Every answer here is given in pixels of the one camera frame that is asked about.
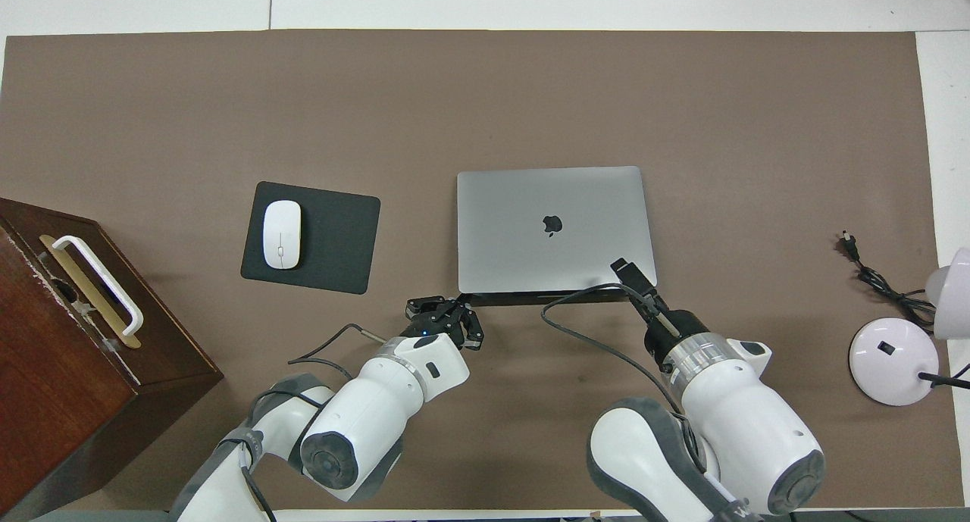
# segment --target lamp shade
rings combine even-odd
[[[922,329],[905,319],[884,317],[856,333],[849,369],[862,393],[884,405],[902,407],[931,391],[931,383],[918,374],[936,374],[940,360]]]
[[[936,307],[937,339],[970,339],[970,247],[961,247],[949,267],[931,274],[926,298]]]

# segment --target laptop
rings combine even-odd
[[[657,283],[639,167],[458,174],[458,290],[479,304],[616,283],[620,258]]]

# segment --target wooden cabinet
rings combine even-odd
[[[221,378],[96,222],[0,198],[3,522],[99,489]]]

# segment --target brown tabletop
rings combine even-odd
[[[394,335],[408,298],[456,294],[458,172],[609,165],[643,172],[666,301],[774,350],[762,378],[828,458],[810,507],[962,505],[950,392],[884,407],[846,363],[856,330],[897,312],[836,235],[894,286],[936,266],[912,34],[465,31],[9,39],[0,196],[100,221],[226,376],[75,505],[169,507],[254,395],[296,370],[342,382],[286,360],[347,321]],[[239,275],[261,180],[380,198],[366,294]],[[652,366],[628,305],[554,315]],[[413,418],[385,487],[351,507],[620,508],[587,476],[586,436],[611,402],[658,394],[537,307],[480,318],[471,379]],[[356,370],[374,346],[328,351]],[[281,460],[256,478],[275,508],[346,507]]]

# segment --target drawer handle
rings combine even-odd
[[[104,283],[108,285],[108,289],[111,290],[111,293],[114,293],[114,297],[117,298],[118,301],[121,301],[121,305],[123,305],[126,311],[128,311],[128,314],[131,314],[131,323],[125,327],[125,330],[122,333],[125,336],[134,335],[138,329],[142,328],[142,323],[145,322],[141,309],[138,308],[138,305],[135,305],[135,302],[131,300],[128,293],[125,293],[124,289],[118,285],[118,282],[114,279],[114,276],[112,276],[110,271],[108,271],[104,264],[101,263],[101,259],[99,259],[94,252],[91,252],[91,248],[87,246],[87,243],[85,243],[83,239],[77,238],[77,236],[62,236],[56,240],[56,242],[53,242],[52,246],[54,249],[64,249],[69,245],[69,243],[73,243],[73,245],[77,247],[77,251],[82,254],[84,260],[87,261],[87,264],[93,267],[94,271],[96,271],[98,276],[101,277],[101,280],[104,280]]]

